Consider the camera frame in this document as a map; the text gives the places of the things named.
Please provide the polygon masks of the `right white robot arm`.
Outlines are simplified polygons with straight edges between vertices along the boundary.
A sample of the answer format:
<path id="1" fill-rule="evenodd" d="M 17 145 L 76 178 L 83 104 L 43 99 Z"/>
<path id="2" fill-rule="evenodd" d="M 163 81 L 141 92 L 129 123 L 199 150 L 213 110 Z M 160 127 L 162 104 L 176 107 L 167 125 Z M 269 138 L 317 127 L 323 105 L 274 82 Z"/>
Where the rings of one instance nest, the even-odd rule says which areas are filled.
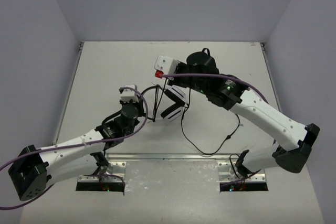
<path id="1" fill-rule="evenodd" d="M 204 94 L 212 104 L 249 120 L 275 140 L 272 146 L 245 150 L 239 155 L 235 166 L 243 178 L 272 167 L 295 174 L 301 172 L 320 132 L 319 127 L 290 119 L 269 105 L 252 85 L 219 73 L 215 59 L 208 53 L 208 49 L 192 53 L 186 63 L 169 58 L 159 70 L 169 78 L 170 84 Z"/>

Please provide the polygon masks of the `left metal mounting bracket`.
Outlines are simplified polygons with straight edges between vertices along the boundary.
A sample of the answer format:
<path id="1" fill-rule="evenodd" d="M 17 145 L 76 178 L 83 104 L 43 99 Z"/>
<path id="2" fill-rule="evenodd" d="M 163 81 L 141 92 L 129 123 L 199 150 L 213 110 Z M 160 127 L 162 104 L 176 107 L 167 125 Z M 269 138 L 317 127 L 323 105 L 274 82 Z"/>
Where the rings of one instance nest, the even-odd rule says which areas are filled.
<path id="1" fill-rule="evenodd" d="M 84 183 L 119 183 L 125 180 L 126 162 L 112 161 L 109 168 L 103 175 L 82 175 L 79 176 L 77 182 Z"/>

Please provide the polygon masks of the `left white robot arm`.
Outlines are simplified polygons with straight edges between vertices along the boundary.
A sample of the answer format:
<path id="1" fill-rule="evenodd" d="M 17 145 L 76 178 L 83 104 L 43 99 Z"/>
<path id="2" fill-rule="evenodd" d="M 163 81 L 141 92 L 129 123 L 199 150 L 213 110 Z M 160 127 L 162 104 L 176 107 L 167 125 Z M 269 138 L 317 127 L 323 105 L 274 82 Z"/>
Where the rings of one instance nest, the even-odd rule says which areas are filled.
<path id="1" fill-rule="evenodd" d="M 121 110 L 89 132 L 63 143 L 36 148 L 26 146 L 8 164 L 8 174 L 20 201 L 32 202 L 55 183 L 85 175 L 104 175 L 109 162 L 105 151 L 121 144 L 144 127 L 148 118 L 144 99 L 121 102 Z"/>

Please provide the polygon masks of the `metal mounting bracket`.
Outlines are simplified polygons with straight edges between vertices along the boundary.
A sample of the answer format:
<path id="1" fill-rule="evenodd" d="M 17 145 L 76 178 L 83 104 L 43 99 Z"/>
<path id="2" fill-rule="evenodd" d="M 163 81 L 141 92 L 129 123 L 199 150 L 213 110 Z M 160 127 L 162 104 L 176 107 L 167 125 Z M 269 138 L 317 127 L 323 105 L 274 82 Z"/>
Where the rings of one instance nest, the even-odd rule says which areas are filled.
<path id="1" fill-rule="evenodd" d="M 77 182 L 84 183 L 119 183 L 125 180 L 126 162 L 112 161 L 109 168 L 103 175 L 82 175 L 79 176 Z"/>
<path id="2" fill-rule="evenodd" d="M 240 179 L 243 178 L 243 176 L 236 170 L 235 166 L 235 161 L 231 162 L 230 161 L 219 161 L 217 163 L 218 167 L 218 176 L 219 176 L 219 182 L 221 183 L 228 183 L 228 182 L 233 182 L 233 181 L 240 181 Z M 259 171 L 255 175 L 245 179 L 246 183 L 262 183 L 266 182 L 266 175 L 264 170 Z"/>

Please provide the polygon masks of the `white black headphones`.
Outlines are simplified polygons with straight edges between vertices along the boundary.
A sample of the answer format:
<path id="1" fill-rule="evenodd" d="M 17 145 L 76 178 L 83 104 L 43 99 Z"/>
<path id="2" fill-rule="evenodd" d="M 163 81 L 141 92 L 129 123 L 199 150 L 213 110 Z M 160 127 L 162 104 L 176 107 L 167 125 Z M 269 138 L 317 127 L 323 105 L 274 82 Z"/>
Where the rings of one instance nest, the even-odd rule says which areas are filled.
<path id="1" fill-rule="evenodd" d="M 145 95 L 151 90 L 154 90 L 153 108 L 148 115 L 148 120 L 151 122 L 174 121 L 189 106 L 187 95 L 177 86 L 156 84 L 144 89 L 141 93 Z"/>

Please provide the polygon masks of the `right metal mounting bracket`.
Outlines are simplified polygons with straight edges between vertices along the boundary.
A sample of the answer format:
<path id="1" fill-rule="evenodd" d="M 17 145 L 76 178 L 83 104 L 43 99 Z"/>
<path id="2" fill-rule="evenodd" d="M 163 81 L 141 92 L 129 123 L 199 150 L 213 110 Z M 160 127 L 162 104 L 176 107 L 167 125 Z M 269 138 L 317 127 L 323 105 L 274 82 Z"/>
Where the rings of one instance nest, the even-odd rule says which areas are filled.
<path id="1" fill-rule="evenodd" d="M 221 183 L 228 183 L 228 182 L 233 182 L 233 181 L 240 181 L 240 179 L 243 178 L 243 176 L 236 170 L 235 166 L 235 161 L 231 162 L 230 161 L 219 161 L 217 163 L 218 167 L 218 176 L 219 176 L 219 182 Z M 255 175 L 245 179 L 246 183 L 262 183 L 266 182 L 266 175 L 264 170 L 259 171 Z"/>

